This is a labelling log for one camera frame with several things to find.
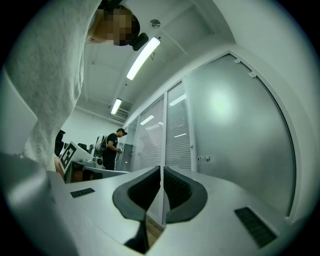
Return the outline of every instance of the desk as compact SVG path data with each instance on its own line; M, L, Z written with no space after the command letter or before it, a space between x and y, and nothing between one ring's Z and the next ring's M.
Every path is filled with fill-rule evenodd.
M72 161L71 164L69 165L69 167L67 168L64 176L66 178L65 183L71 183L72 180L72 173L74 171L74 168L76 169L83 169L83 170L89 170L92 171L94 173L100 173L102 174L102 178L110 178L110 177L115 177L115 176L119 176L119 175L123 175L123 174L127 174L127 171L116 171L116 170L104 170L104 169L99 169L99 168L93 168L93 167L89 167L89 166L84 166L84 164L82 162L78 162L78 161Z

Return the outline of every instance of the person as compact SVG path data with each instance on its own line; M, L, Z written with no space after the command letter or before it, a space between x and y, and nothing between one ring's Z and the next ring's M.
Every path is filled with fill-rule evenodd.
M124 46L140 32L129 9L119 5L105 13L98 9L100 3L49 1L21 32L3 66L38 118L23 155L46 171L57 171L55 139L81 93L85 43L112 40Z
M115 170L115 160L117 153L122 154L122 151L117 148L118 138L127 135L123 128L119 128L116 133L111 133L106 138L106 150L102 154L103 166L106 170Z

